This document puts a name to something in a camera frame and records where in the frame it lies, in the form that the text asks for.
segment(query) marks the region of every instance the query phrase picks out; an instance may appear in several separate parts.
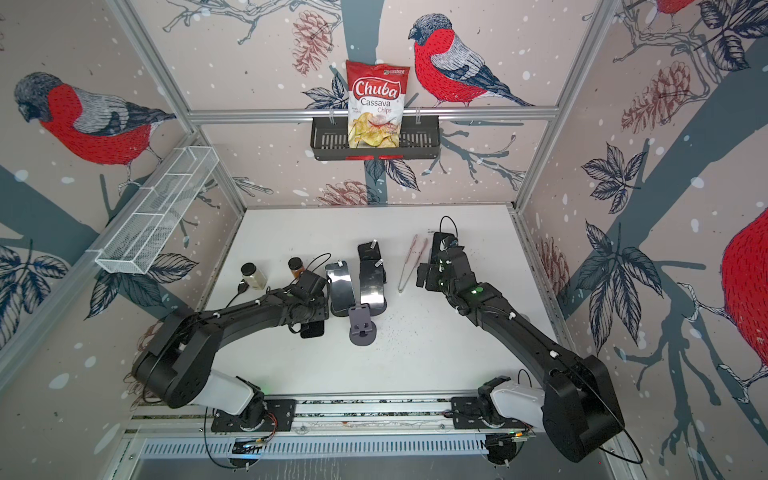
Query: bird beak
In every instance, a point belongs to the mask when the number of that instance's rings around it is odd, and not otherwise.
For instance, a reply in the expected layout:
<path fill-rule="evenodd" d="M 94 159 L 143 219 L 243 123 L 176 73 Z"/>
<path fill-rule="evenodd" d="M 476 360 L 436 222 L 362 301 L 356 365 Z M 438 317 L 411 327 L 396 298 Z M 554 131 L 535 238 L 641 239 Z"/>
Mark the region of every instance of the bird beak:
<path fill-rule="evenodd" d="M 29 123 L 29 121 L 32 119 L 32 116 L 29 114 L 29 108 L 26 105 L 24 104 L 19 105 L 18 112 L 22 114 L 22 117 L 24 117 L 24 120 L 27 123 Z"/>

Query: bird wing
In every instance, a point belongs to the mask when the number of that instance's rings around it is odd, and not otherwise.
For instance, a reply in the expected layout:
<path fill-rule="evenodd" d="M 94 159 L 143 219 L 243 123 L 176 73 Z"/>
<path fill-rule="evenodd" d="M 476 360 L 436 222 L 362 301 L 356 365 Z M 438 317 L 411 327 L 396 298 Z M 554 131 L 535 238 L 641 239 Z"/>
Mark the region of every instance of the bird wing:
<path fill-rule="evenodd" d="M 485 67 L 485 60 L 480 54 L 464 45 L 456 34 L 453 35 L 453 43 L 448 51 L 433 55 L 429 60 L 446 77 L 461 83 L 468 83 L 468 79 Z"/>
<path fill-rule="evenodd" d="M 175 118 L 157 108 L 147 108 L 125 101 L 116 95 L 92 94 L 74 88 L 83 113 L 74 122 L 74 129 L 98 137 L 113 137 L 136 128 Z"/>

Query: gray floor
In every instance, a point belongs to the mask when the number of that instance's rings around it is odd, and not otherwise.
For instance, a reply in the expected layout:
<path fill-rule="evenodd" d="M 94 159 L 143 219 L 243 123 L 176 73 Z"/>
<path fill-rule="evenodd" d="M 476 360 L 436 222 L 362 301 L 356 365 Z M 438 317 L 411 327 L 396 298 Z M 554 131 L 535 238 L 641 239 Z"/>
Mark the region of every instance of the gray floor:
<path fill-rule="evenodd" d="M 484 456 L 405 456 L 367 458 L 316 458 L 310 460 L 263 460 L 249 472 L 216 467 L 210 460 L 147 460 L 140 462 L 133 480 L 500 480 L 507 478 L 613 480 L 605 456 L 593 452 L 579 463 L 563 458 L 546 436 L 526 442 L 510 468 L 494 468 Z"/>

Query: black jar lid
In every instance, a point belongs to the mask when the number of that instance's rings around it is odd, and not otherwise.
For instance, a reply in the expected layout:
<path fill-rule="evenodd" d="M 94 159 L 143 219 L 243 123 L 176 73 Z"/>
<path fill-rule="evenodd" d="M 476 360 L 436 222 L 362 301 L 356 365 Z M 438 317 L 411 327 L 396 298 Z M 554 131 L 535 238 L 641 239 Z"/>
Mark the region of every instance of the black jar lid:
<path fill-rule="evenodd" d="M 290 260 L 288 260 L 288 268 L 291 270 L 298 270 L 304 265 L 304 263 L 301 261 L 299 257 L 294 257 Z"/>
<path fill-rule="evenodd" d="M 251 276 L 256 273 L 256 265 L 253 265 L 251 262 L 244 263 L 240 268 L 240 273 L 245 276 Z"/>

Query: black mounting plate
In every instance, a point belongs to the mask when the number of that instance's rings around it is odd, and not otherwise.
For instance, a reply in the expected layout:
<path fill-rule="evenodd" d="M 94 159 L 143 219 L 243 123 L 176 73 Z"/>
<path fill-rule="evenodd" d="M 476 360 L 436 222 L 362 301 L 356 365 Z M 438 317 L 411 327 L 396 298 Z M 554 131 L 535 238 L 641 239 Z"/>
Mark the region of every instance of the black mounting plate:
<path fill-rule="evenodd" d="M 264 402 L 266 403 L 266 410 L 275 415 L 277 419 L 277 431 L 290 432 L 293 414 L 296 412 L 296 400 L 264 400 Z M 223 410 L 216 410 L 214 421 L 210 424 L 210 430 L 213 433 L 251 432 L 243 430 L 241 426 L 242 422 L 235 415 L 230 415 Z M 272 419 L 267 416 L 264 417 L 264 421 L 253 432 L 272 432 L 274 428 L 275 425 Z"/>
<path fill-rule="evenodd" d="M 456 430 L 490 429 L 480 419 L 480 405 L 476 396 L 451 397 L 453 428 Z M 526 429 L 527 426 L 517 419 L 505 419 L 500 429 Z"/>

